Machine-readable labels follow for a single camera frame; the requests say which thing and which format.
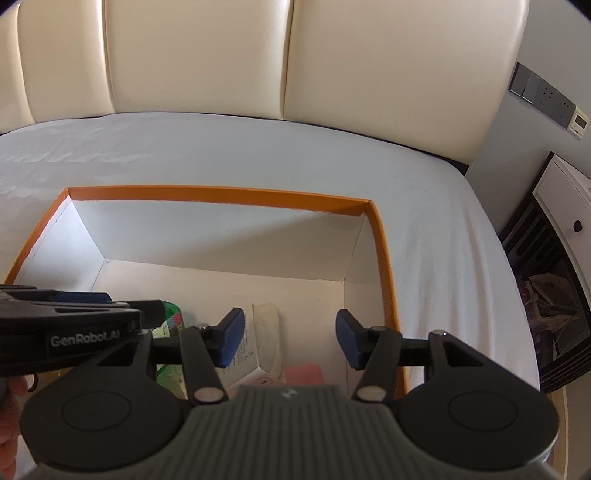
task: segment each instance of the gray wall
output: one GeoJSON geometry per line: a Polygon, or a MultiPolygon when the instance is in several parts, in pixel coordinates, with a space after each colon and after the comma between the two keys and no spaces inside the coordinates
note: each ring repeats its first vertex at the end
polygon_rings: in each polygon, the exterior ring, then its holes
{"type": "MultiPolygon", "coordinates": [[[[518,61],[591,116],[591,23],[570,3],[530,0],[518,61]]],[[[591,177],[591,131],[578,140],[507,93],[486,145],[466,175],[497,231],[550,150],[591,177]]]]}

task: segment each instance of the wall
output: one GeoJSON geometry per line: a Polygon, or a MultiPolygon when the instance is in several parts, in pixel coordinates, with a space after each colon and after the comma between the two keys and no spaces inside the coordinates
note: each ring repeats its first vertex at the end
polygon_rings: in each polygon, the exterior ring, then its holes
{"type": "Polygon", "coordinates": [[[591,372],[566,386],[569,409],[569,467],[567,480],[577,480],[591,468],[591,372]]]}
{"type": "MultiPolygon", "coordinates": [[[[530,0],[518,61],[591,115],[591,23],[567,0],[530,0]]],[[[552,150],[591,177],[591,132],[582,140],[507,93],[466,178],[500,231],[552,150]]]]}

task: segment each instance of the orange box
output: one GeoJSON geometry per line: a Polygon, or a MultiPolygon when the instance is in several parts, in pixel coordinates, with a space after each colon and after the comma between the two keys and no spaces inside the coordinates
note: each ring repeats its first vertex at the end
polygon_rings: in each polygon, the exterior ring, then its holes
{"type": "Polygon", "coordinates": [[[398,329],[384,230],[363,199],[230,187],[68,188],[6,282],[167,300],[186,325],[274,303],[284,366],[315,363],[326,383],[349,392],[359,372],[340,351],[336,312],[398,329]]]}

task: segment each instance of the light switch panel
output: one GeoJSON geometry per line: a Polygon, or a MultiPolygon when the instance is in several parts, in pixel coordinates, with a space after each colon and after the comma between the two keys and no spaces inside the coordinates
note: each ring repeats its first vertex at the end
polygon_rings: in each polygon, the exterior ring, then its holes
{"type": "Polygon", "coordinates": [[[569,127],[575,104],[525,65],[517,63],[515,66],[509,91],[531,103],[562,128],[569,127]]]}

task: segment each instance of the headboard panel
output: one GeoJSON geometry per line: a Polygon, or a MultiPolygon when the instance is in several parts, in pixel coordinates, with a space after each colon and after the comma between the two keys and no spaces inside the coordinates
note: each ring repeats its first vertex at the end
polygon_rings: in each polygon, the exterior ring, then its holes
{"type": "Polygon", "coordinates": [[[306,122],[470,164],[528,0],[22,0],[0,18],[0,132],[183,111],[306,122]]]}

